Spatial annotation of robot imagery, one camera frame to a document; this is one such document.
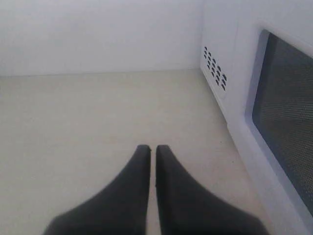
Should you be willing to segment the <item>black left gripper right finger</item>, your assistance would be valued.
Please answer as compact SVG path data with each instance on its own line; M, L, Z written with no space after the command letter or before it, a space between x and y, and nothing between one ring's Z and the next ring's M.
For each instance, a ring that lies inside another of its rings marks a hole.
M168 145L156 148L156 194L163 235L267 235L255 216L199 184Z

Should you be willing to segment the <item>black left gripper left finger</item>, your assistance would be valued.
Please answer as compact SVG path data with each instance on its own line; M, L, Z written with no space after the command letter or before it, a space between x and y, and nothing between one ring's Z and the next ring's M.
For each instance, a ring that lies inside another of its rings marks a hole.
M55 217L45 235L144 235L151 150L138 145L126 166L98 194Z

